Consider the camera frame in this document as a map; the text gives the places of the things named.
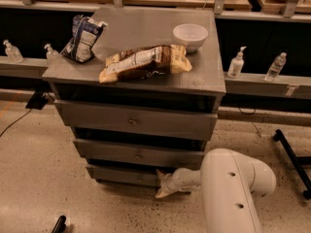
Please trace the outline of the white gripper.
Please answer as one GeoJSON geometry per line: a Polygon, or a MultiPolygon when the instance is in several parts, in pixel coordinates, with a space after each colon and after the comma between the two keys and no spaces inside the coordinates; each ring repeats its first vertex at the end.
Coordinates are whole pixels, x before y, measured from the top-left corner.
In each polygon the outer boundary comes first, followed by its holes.
{"type": "Polygon", "coordinates": [[[161,181],[161,188],[155,195],[157,199],[169,196],[171,192],[176,192],[176,185],[172,174],[166,174],[165,172],[158,169],[156,169],[155,172],[158,179],[161,181]]]}

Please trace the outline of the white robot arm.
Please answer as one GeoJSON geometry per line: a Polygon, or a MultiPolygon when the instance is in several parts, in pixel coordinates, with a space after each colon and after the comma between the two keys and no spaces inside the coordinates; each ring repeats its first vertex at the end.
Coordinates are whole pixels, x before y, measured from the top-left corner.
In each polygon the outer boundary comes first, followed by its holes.
{"type": "Polygon", "coordinates": [[[207,233],[261,233],[253,196],[270,195],[276,187],[266,163],[229,149],[210,150],[198,170],[179,168],[157,176],[158,198],[201,189],[207,233]]]}

